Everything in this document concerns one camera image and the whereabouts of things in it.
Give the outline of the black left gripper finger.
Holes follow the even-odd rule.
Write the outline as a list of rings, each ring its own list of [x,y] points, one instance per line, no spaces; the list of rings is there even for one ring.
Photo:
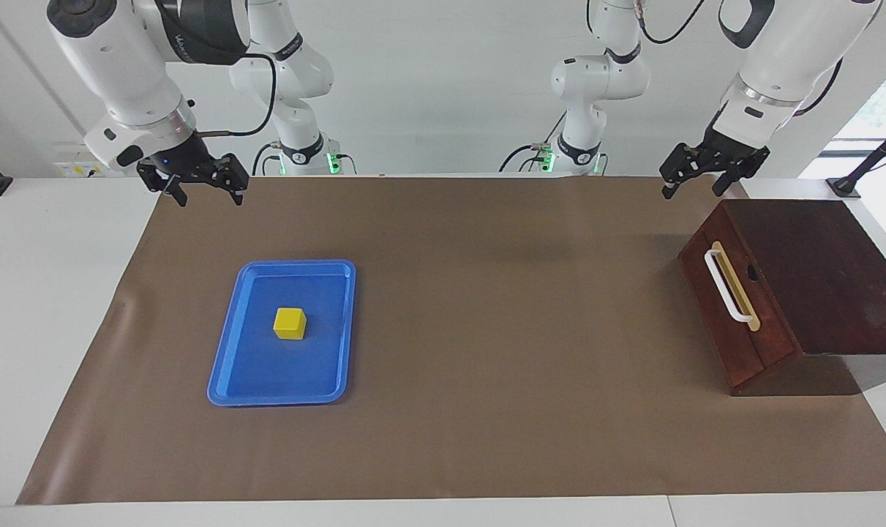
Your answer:
[[[710,148],[678,143],[660,166],[660,174],[664,180],[664,199],[672,199],[681,184],[702,176],[709,169]]]
[[[737,182],[744,178],[751,178],[761,168],[768,154],[751,154],[743,160],[732,161],[728,164],[727,169],[715,180],[711,189],[717,197],[724,196],[724,193]]]

